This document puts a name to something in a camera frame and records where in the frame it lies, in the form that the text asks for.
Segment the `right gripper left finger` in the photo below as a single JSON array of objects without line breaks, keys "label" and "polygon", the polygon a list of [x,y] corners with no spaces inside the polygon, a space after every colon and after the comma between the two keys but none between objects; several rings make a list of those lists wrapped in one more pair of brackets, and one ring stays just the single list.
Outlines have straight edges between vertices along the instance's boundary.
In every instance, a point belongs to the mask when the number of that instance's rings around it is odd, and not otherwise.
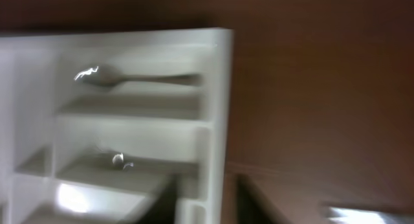
[{"label": "right gripper left finger", "polygon": [[178,200],[178,176],[172,175],[159,196],[132,224],[174,224]]}]

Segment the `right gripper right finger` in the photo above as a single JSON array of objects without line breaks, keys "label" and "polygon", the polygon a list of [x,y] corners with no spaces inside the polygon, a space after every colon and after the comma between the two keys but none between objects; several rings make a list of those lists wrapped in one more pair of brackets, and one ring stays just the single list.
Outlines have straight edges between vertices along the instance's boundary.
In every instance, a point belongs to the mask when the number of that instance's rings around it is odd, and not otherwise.
[{"label": "right gripper right finger", "polygon": [[235,184],[237,224],[291,224],[247,175],[237,174]]}]

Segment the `white plastic cutlery tray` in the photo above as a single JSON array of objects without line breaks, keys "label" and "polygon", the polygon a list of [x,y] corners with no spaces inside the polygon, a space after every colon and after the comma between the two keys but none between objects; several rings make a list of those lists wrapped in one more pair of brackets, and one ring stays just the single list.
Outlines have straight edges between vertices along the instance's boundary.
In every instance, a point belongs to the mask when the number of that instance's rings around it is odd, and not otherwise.
[{"label": "white plastic cutlery tray", "polygon": [[[233,34],[3,36],[1,222],[129,223],[178,176],[176,223],[219,223]],[[199,74],[199,85],[73,80]]]}]

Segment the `steel spoon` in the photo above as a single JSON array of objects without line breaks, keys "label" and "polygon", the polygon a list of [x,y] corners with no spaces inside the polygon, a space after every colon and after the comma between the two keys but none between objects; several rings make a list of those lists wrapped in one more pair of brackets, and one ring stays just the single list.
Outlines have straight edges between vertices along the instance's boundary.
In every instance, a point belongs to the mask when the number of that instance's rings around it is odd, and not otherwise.
[{"label": "steel spoon", "polygon": [[173,85],[196,86],[202,81],[199,74],[175,75],[128,75],[110,65],[92,65],[80,71],[73,80],[97,87],[113,88],[124,82],[151,82]]}]

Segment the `steel fork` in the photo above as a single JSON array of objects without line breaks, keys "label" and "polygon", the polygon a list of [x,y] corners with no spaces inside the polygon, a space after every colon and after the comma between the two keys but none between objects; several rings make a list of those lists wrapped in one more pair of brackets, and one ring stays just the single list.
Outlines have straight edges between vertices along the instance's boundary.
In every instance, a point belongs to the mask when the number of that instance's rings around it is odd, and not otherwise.
[{"label": "steel fork", "polygon": [[387,206],[326,203],[320,212],[329,223],[336,224],[413,224],[413,210]]}]

